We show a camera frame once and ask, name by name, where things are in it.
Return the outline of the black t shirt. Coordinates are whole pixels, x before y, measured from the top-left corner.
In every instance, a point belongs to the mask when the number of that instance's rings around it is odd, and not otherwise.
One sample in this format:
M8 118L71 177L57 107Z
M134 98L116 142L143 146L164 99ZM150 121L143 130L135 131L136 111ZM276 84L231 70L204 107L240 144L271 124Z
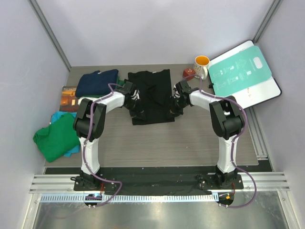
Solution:
M128 73L128 80L139 90L145 120L132 119L133 125L150 125L174 122L170 116L172 83L170 70Z

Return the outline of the teal folding template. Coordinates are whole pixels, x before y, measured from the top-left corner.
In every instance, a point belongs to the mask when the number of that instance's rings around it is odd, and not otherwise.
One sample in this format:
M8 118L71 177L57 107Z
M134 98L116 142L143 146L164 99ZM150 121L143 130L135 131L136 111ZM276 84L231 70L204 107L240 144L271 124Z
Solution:
M214 94L227 97L267 81L271 70L258 46L251 46L209 67Z

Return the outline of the white board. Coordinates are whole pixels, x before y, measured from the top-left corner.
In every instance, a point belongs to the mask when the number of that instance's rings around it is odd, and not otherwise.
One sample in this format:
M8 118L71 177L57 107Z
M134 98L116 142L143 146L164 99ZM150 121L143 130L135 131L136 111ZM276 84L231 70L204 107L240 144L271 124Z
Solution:
M255 46L253 42L246 41L236 46L235 48L232 48L231 50L225 52L224 54L210 60L208 70L211 65L216 64L226 58L229 58L234 54L237 54L238 52L241 52L251 46ZM248 87L239 92L236 92L232 94L232 96L236 99L237 103L243 109L245 109L253 105L267 101L269 99L278 97L281 95L281 93L282 91L280 87L278 86L274 78L271 76L271 78L269 78L267 81Z

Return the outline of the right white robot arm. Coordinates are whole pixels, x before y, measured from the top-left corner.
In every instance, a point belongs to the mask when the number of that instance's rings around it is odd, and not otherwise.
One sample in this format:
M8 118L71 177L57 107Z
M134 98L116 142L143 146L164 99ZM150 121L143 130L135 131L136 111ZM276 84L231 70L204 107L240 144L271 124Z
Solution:
M170 115L182 115L187 106L198 106L210 112L212 128L219 139L214 182L219 188L227 188L237 179L236 147L247 124L246 114L234 97L217 97L199 88L191 88L183 80L174 86Z

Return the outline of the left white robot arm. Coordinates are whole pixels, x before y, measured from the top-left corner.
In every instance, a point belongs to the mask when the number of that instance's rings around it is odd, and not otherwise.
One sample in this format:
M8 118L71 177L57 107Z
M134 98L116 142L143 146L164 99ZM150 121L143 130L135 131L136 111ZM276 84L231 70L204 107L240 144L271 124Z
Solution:
M105 179L101 177L101 166L98 159L98 143L104 131L106 114L116 108L125 107L131 118L145 120L136 85L126 81L123 86L113 89L101 98L84 97L73 123L73 129L81 144L82 165L80 175L72 177L75 191L97 190Z

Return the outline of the dark green folded shirt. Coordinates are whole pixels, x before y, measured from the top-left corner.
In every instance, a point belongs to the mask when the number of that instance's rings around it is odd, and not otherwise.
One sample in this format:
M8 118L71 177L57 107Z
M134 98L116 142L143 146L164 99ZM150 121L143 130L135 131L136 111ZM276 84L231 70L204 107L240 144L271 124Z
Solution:
M123 80L121 80L120 79L120 77L118 76L118 78L117 78L117 86L116 87L123 87L124 86L124 84L125 84L125 80L123 79Z

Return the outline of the red cube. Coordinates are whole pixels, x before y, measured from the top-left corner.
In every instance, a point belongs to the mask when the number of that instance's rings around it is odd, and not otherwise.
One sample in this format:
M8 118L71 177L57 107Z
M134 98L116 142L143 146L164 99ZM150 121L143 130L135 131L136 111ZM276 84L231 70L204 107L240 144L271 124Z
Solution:
M193 79L194 75L195 75L195 70L192 69L192 68L186 68L183 71L183 78L188 80L188 81Z

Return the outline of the navy blue folded shirt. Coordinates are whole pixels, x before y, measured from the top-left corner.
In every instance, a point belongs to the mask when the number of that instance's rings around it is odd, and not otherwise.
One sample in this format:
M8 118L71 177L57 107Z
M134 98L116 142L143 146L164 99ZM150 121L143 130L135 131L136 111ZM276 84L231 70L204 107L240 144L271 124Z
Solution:
M84 74L77 85L75 96L89 97L89 96L103 96L111 92L108 84L118 82L117 69L112 69L108 71L94 71L92 73Z

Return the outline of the white mug orange inside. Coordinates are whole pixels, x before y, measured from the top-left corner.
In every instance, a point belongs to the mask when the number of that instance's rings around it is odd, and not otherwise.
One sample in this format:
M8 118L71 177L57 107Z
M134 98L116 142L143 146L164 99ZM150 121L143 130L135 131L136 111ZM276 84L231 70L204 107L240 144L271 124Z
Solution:
M210 60L208 57L200 55L194 60L193 69L195 71L195 78L205 80L208 76L208 66Z

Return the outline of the white folded shirt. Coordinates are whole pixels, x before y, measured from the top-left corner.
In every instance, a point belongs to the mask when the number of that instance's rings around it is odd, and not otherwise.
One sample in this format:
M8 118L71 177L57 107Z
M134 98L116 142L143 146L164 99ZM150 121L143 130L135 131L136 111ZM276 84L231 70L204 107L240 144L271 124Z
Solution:
M96 101L96 100L99 100L100 99L100 97L81 97L81 98L79 98L78 99L78 105L80 105L81 104L81 102L82 102L82 100L84 100L84 99L89 99L90 101Z

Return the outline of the brown picture book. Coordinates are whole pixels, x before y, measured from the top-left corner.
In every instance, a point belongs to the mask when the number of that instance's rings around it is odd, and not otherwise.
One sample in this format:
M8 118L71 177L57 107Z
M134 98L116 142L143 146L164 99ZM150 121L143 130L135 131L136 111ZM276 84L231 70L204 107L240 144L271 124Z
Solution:
M61 92L59 111L75 113L79 109L78 98L75 95L76 87L64 86Z

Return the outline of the turquoise shirt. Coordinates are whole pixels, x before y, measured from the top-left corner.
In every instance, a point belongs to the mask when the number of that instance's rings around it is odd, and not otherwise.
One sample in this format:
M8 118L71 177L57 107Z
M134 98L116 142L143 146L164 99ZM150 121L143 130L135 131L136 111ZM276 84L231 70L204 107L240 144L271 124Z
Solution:
M53 124L54 122L56 122L58 119L60 119L61 116L63 116L64 114L71 114L74 118L76 117L76 112L74 113L70 113L70 112L64 112L64 111L57 111L55 112L52 116L51 116L51 121L50 124ZM64 156L65 157L71 157L72 154L78 153L80 150L80 145L75 146L74 148L70 149L69 151L67 151Z

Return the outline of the bright green crumpled shirt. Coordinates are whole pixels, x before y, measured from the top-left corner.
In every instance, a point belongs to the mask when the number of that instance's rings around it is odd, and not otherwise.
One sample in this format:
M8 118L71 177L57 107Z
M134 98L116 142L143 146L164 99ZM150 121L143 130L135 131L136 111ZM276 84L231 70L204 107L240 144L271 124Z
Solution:
M77 145L80 145L76 131L73 129L74 117L64 114L53 124L38 130L33 141L49 163L64 156Z

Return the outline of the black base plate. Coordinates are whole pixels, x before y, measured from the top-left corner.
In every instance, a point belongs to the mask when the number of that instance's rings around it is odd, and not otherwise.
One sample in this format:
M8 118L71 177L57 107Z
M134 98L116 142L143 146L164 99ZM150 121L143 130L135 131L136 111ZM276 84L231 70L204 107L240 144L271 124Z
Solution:
M242 190L241 175L223 181L215 167L102 167L104 181L91 183L80 175L71 177L75 191L100 191L128 196L208 195L213 190Z

